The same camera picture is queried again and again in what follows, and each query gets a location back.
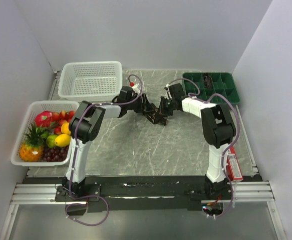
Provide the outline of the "dark floral patterned tie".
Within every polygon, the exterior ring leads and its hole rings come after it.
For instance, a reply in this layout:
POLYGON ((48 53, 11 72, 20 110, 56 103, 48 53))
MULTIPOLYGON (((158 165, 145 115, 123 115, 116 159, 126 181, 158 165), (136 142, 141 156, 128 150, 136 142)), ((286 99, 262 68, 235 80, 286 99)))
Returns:
POLYGON ((154 104, 152 104, 152 111, 143 113, 143 116, 154 125, 166 126, 168 124, 168 119, 159 113, 158 108, 154 104))

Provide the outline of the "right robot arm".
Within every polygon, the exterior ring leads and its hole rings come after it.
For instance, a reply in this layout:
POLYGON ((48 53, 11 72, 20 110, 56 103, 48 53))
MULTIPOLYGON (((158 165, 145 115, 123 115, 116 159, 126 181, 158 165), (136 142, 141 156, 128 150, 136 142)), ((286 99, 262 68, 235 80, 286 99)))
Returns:
POLYGON ((165 96, 161 97, 157 113, 161 117, 182 111, 201 119, 203 136, 209 145, 209 162, 205 174, 204 193, 209 199, 216 199, 229 190, 227 180, 228 150, 237 131, 226 103, 210 103, 196 96, 186 95, 182 85, 167 84, 165 96))

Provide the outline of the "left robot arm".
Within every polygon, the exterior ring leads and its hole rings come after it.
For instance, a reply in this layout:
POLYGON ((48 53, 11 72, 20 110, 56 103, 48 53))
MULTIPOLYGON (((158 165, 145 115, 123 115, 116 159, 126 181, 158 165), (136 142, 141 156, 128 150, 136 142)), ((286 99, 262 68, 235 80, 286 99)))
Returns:
POLYGON ((155 105, 149 102, 145 93, 130 86, 122 87, 119 95, 110 102, 80 103, 69 126, 70 163, 62 181, 63 188, 72 200, 79 201, 84 197, 88 151, 99 134, 103 120, 121 118, 130 110, 152 114, 155 112, 155 105))

